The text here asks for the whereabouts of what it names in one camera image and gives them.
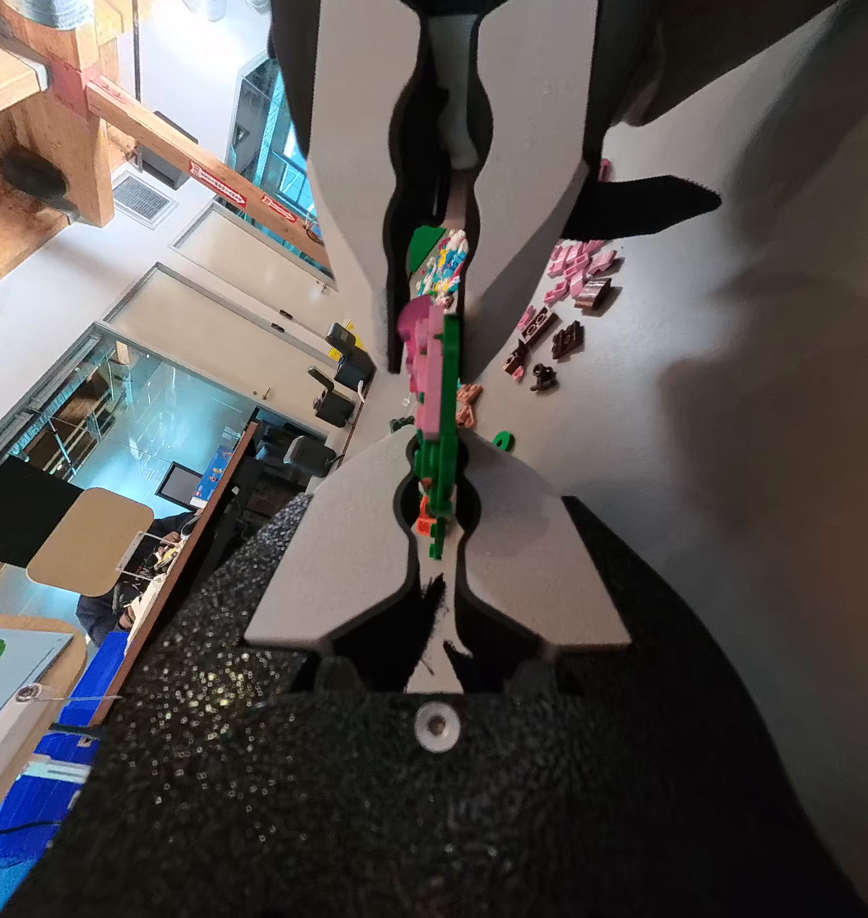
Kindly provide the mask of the lego instruction booklet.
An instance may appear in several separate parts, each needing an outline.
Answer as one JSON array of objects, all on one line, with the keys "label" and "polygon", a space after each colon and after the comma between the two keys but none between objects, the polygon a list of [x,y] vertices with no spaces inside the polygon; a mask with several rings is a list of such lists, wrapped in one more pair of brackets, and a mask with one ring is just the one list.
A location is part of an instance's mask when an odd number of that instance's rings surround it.
[{"label": "lego instruction booklet", "polygon": [[0,712],[20,688],[40,679],[71,639],[71,634],[0,627]]}]

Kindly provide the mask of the blue lego box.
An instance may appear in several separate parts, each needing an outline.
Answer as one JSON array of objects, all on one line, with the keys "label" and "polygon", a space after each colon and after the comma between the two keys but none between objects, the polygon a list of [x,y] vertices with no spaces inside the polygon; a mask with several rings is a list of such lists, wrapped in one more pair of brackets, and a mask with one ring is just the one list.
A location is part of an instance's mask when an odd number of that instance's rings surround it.
[{"label": "blue lego box", "polygon": [[219,446],[213,454],[210,464],[198,480],[189,504],[193,509],[203,509],[220,484],[222,477],[225,475],[228,465],[233,459],[234,448]]}]

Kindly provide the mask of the black partition panel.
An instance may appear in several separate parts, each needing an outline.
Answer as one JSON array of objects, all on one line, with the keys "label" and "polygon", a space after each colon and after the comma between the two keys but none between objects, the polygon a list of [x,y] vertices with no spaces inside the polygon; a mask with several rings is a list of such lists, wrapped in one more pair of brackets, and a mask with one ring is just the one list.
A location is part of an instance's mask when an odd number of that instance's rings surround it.
[{"label": "black partition panel", "polygon": [[83,489],[14,456],[0,464],[0,563],[26,568]]}]

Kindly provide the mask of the black battery charger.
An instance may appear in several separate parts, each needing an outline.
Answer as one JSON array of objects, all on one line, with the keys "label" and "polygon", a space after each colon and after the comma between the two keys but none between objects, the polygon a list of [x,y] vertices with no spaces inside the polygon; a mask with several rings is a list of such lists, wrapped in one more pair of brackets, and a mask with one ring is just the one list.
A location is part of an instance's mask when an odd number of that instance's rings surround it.
[{"label": "black battery charger", "polygon": [[351,424],[356,404],[336,390],[334,382],[316,366],[308,368],[308,374],[324,387],[323,393],[313,400],[315,417],[336,429],[343,429]]}]

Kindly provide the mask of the small black monitor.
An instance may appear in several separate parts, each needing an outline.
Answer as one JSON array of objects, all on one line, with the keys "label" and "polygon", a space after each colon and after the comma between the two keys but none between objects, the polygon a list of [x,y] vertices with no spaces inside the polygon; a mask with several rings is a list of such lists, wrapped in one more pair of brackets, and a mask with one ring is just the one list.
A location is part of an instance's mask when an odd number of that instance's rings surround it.
[{"label": "small black monitor", "polygon": [[201,473],[173,462],[169,465],[154,494],[160,499],[185,509],[192,509],[192,499],[195,497],[200,479]]}]

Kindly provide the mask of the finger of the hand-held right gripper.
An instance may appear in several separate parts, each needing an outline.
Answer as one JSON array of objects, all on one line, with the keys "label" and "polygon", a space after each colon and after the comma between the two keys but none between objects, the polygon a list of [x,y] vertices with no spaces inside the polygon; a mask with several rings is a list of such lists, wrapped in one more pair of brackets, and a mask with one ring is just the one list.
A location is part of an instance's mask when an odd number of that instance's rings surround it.
[{"label": "finger of the hand-held right gripper", "polygon": [[478,29],[492,133],[473,186],[479,233],[463,276],[465,382],[505,347],[587,178],[598,12],[593,1],[504,2]]},{"label": "finger of the hand-held right gripper", "polygon": [[442,224],[450,192],[428,25],[412,3],[320,6],[308,173],[338,292],[389,373],[402,368],[413,235]]}]

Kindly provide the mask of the wooden beam with red stickers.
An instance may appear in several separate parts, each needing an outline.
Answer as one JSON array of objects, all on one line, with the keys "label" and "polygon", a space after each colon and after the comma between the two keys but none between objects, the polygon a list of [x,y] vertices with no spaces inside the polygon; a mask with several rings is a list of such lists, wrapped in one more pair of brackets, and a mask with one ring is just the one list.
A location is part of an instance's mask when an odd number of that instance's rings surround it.
[{"label": "wooden beam with red stickers", "polygon": [[86,81],[85,94],[91,114],[180,169],[322,268],[331,269],[325,245],[307,229],[304,218],[128,96],[121,87],[95,75]]}]

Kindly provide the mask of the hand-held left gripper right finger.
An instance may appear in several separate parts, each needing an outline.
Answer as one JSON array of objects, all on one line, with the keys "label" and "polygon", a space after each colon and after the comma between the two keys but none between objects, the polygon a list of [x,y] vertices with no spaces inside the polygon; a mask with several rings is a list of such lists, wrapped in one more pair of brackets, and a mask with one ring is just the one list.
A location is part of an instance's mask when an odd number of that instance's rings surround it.
[{"label": "hand-held left gripper right finger", "polygon": [[631,636],[558,491],[482,437],[461,439],[478,515],[458,547],[457,606],[534,638],[541,656],[628,647]]}]

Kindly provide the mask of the black round ceiling lamp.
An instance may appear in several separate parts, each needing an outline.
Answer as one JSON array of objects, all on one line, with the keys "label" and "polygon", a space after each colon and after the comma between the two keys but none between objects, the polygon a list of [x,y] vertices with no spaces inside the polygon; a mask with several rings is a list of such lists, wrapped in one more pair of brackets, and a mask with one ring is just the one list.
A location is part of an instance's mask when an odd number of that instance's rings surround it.
[{"label": "black round ceiling lamp", "polygon": [[17,145],[0,155],[0,174],[20,192],[43,205],[78,219],[78,207],[67,197],[69,185],[64,173],[38,153]]}]

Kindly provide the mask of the wall air vent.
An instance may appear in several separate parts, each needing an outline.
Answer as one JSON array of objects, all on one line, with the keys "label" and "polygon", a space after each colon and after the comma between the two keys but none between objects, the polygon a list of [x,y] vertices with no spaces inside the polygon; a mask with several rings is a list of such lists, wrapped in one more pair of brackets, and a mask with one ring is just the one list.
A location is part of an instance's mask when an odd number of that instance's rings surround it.
[{"label": "wall air vent", "polygon": [[115,182],[113,201],[118,212],[149,230],[156,230],[178,207],[177,201],[131,173]]}]

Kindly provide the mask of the wooden office desk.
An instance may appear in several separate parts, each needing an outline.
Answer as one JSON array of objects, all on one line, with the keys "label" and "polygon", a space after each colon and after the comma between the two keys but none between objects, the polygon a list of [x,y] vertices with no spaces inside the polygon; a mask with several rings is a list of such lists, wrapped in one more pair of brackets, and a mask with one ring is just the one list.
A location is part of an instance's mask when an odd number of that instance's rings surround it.
[{"label": "wooden office desk", "polygon": [[144,602],[140,621],[134,631],[127,635],[110,634],[88,665],[85,674],[93,675],[95,681],[89,692],[90,701],[79,703],[80,726],[95,728],[104,725],[142,651],[185,601],[198,578],[203,577],[203,568],[214,553],[212,545],[232,509],[236,497],[233,488],[237,485],[244,460],[254,457],[256,441],[262,428],[263,425],[256,419],[247,424],[221,480],[200,511],[195,528],[177,553],[162,586],[154,591],[151,600]]}]

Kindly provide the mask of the dark grey battery charger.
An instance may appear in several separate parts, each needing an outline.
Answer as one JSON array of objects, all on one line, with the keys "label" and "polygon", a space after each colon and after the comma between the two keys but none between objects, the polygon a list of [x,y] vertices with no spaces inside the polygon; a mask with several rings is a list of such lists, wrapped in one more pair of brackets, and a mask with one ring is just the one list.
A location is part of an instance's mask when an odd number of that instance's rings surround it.
[{"label": "dark grey battery charger", "polygon": [[330,357],[336,362],[335,382],[356,393],[363,392],[375,374],[375,364],[363,350],[357,336],[342,324],[332,323],[325,335]]}]

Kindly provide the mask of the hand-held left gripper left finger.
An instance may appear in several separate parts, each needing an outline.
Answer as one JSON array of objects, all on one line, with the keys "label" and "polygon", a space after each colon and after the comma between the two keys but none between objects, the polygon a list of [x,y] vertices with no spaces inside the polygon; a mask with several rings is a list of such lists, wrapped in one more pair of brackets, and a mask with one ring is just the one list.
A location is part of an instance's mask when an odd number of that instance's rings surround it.
[{"label": "hand-held left gripper left finger", "polygon": [[244,633],[251,646],[328,655],[417,580],[417,544],[400,519],[414,429],[353,455],[315,489]]}]

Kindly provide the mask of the pile of pink lego pieces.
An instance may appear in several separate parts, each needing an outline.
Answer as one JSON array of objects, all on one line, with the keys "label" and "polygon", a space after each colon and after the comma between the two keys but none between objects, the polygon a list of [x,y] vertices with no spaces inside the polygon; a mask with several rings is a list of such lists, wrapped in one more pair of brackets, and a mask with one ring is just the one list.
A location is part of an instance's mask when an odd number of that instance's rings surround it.
[{"label": "pile of pink lego pieces", "polygon": [[543,295],[543,305],[553,306],[566,297],[586,302],[591,296],[590,285],[598,284],[596,279],[606,274],[617,258],[618,251],[608,247],[604,240],[556,243],[546,272],[553,284]]}]

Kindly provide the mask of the green lego baseplate build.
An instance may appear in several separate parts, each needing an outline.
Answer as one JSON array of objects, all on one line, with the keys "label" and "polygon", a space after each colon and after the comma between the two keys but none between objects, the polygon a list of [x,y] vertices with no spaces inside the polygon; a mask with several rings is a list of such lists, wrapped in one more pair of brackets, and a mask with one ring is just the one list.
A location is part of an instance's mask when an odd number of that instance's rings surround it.
[{"label": "green lego baseplate build", "polygon": [[450,529],[461,504],[461,440],[456,425],[460,387],[461,317],[442,300],[417,296],[404,307],[397,331],[406,348],[405,368],[416,397],[416,434],[408,457],[420,499],[428,494],[437,518],[429,557],[443,559]]}]

